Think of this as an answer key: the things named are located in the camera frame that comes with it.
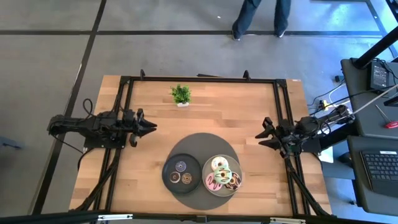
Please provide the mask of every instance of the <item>white cable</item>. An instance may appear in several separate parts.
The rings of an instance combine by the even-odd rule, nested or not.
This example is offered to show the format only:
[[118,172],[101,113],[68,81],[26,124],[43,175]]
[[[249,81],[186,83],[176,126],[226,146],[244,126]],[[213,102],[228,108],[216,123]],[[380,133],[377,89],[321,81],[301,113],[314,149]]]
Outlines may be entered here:
[[[340,87],[345,86],[345,85],[346,85],[346,84],[344,83],[344,84],[342,84],[341,86],[338,86],[336,89],[332,90],[332,91],[329,93],[329,100],[330,100],[330,103],[333,102],[333,100],[331,100],[331,94],[334,93],[336,90],[338,90]],[[344,104],[349,103],[349,102],[350,102],[350,100],[348,100],[348,101],[346,101],[346,102],[344,102],[344,103],[337,104],[337,105],[333,104],[333,105],[328,105],[328,106],[333,106],[333,107],[336,108],[336,107],[338,107],[339,105],[344,105]]]
[[378,95],[377,97],[375,97],[373,100],[367,102],[365,105],[363,105],[362,107],[360,107],[360,109],[354,111],[352,114],[349,114],[349,115],[346,115],[346,116],[344,116],[344,117],[342,117],[342,118],[339,118],[339,119],[337,119],[336,121],[332,121],[331,123],[329,123],[329,126],[331,126],[331,125],[334,124],[334,123],[337,123],[337,121],[339,121],[339,120],[341,120],[341,119],[345,119],[345,118],[347,118],[348,116],[351,116],[351,115],[354,115],[354,114],[360,112],[360,111],[363,110],[365,107],[369,106],[371,103],[375,102],[377,99],[379,99],[380,97],[384,96],[385,94],[387,94],[388,92],[390,92],[391,90],[393,90],[394,88],[397,88],[397,87],[398,87],[398,84],[394,85],[393,87],[391,87],[390,89],[388,89],[388,90],[385,91],[384,93],[382,93],[382,94]]

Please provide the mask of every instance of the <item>sprinkled donut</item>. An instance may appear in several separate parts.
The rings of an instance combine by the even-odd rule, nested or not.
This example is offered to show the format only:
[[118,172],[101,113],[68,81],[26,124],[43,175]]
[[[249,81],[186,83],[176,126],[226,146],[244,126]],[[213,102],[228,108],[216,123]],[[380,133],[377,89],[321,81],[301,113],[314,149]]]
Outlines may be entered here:
[[189,184],[190,182],[192,182],[192,175],[190,173],[182,174],[181,181],[184,184]]
[[214,179],[214,173],[210,173],[209,175],[207,175],[205,184],[206,184],[207,189],[209,189],[211,191],[217,191],[217,190],[221,189],[223,186],[216,182],[216,180]]
[[175,169],[179,172],[184,172],[187,168],[187,165],[184,161],[179,161],[175,164]]
[[176,184],[180,181],[180,173],[179,172],[172,172],[170,174],[170,181],[173,184]]
[[217,169],[219,166],[226,166],[228,167],[228,161],[222,157],[222,156],[217,156],[211,161],[211,169],[214,171]]
[[232,179],[225,185],[225,187],[228,190],[237,190],[241,186],[241,183],[241,177],[237,173],[232,172]]

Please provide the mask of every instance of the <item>small white pot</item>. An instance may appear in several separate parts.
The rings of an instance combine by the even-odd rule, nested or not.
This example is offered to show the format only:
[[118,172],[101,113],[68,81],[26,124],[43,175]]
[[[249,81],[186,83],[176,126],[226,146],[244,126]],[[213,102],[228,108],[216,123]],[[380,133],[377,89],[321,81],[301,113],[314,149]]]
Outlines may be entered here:
[[188,106],[188,105],[189,105],[188,102],[186,102],[186,103],[177,103],[177,106],[178,106],[178,107],[186,107],[186,106]]

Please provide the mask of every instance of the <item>green plant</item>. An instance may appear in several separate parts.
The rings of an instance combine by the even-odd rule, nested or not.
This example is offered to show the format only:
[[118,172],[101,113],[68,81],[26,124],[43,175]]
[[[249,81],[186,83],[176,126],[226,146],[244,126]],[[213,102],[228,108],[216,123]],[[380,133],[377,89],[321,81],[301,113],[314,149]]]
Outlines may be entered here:
[[191,90],[188,86],[181,87],[180,84],[176,88],[171,87],[172,95],[175,103],[188,103],[191,102]]

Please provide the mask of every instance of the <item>wooden table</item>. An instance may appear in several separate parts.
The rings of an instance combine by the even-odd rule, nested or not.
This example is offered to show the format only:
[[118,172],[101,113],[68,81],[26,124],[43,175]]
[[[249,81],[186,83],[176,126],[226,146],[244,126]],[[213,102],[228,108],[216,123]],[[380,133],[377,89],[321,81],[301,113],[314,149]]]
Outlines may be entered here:
[[[111,110],[120,76],[105,76],[99,90],[95,114]],[[277,123],[271,84],[262,83],[181,83],[192,90],[189,107],[178,108],[170,95],[177,82],[134,82],[130,108],[144,109],[146,119],[157,131],[138,139],[138,146],[122,150],[112,212],[179,213],[207,215],[292,215],[284,161],[278,151],[260,146],[255,135],[269,116]],[[287,80],[294,120],[307,116],[300,80]],[[281,104],[284,105],[282,90]],[[228,141],[236,151],[243,174],[243,186],[224,205],[212,210],[194,210],[180,203],[165,188],[161,170],[179,140],[193,133],[212,133]],[[95,149],[81,162],[70,208],[76,208],[93,190],[100,176],[104,149]],[[327,212],[330,204],[317,158],[301,155],[305,183]],[[296,187],[298,209],[303,213]],[[104,208],[105,186],[100,208]]]

